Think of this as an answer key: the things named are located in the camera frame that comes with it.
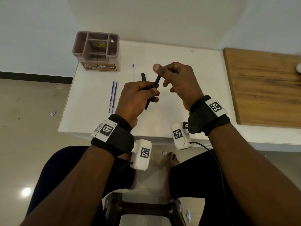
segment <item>hand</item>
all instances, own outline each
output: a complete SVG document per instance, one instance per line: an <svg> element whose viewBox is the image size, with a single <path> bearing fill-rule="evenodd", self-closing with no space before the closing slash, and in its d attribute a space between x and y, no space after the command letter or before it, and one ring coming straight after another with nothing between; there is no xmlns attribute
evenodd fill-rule
<svg viewBox="0 0 301 226"><path fill-rule="evenodd" d="M170 91L177 93L188 111L197 99L204 96L191 66L174 62L165 67L155 64L153 70L165 79L164 87L171 83Z"/></svg>
<svg viewBox="0 0 301 226"><path fill-rule="evenodd" d="M140 81L124 84L115 114L123 117L134 128L138 122L138 116L143 112L146 102L152 98L152 102L158 102L160 92L151 88L154 82Z"/></svg>

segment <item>desk organizer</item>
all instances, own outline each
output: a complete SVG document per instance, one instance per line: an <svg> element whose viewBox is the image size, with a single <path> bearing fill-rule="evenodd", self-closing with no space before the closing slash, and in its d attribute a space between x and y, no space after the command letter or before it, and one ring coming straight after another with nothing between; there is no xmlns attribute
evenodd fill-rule
<svg viewBox="0 0 301 226"><path fill-rule="evenodd" d="M72 53L86 70L119 72L119 35L103 32L77 33Z"/></svg>

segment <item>forearm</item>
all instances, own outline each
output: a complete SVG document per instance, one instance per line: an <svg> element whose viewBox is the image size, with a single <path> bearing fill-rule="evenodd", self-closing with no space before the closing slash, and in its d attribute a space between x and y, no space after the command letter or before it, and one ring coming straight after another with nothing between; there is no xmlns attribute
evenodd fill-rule
<svg viewBox="0 0 301 226"><path fill-rule="evenodd" d="M301 224L301 192L231 124L208 137L234 196L254 224Z"/></svg>
<svg viewBox="0 0 301 226"><path fill-rule="evenodd" d="M109 152L90 146L21 226L91 225L113 163L114 157Z"/></svg>

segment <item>leg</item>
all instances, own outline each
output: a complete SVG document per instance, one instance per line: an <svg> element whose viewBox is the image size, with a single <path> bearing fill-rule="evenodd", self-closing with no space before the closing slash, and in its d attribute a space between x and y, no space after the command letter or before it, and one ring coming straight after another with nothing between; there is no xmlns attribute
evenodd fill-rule
<svg viewBox="0 0 301 226"><path fill-rule="evenodd" d="M50 194L55 187L69 174L73 167L81 159L82 155L88 149L88 146L70 146L56 152L45 164L38 183L33 192L28 211L28 216L45 197ZM104 188L103 197L109 192L117 189L130 189L133 185L135 174L129 165L123 167L112 180L111 177L118 169L127 164L128 161L116 158L108 177L108 182ZM105 215L100 203L92 225L106 222Z"/></svg>
<svg viewBox="0 0 301 226"><path fill-rule="evenodd" d="M167 197L173 199L179 197L205 198L206 204L200 225L222 225L227 223L230 225L220 170L210 152L204 152L181 164L178 164L176 156L171 154L169 155L168 167L170 168L170 174L165 185L168 187L166 189ZM185 178L187 182L179 182L179 178ZM233 225L250 225L224 175L223 179Z"/></svg>

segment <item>person's left hand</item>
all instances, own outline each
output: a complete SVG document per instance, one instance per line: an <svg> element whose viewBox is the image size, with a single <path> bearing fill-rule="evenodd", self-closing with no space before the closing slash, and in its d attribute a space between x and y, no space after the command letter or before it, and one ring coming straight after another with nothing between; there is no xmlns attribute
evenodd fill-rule
<svg viewBox="0 0 301 226"><path fill-rule="evenodd" d="M138 122L138 116L143 112L146 102L152 98L152 102L158 102L160 92L156 88L150 88L154 82L140 81L124 84L115 114L123 117L134 128Z"/></svg>

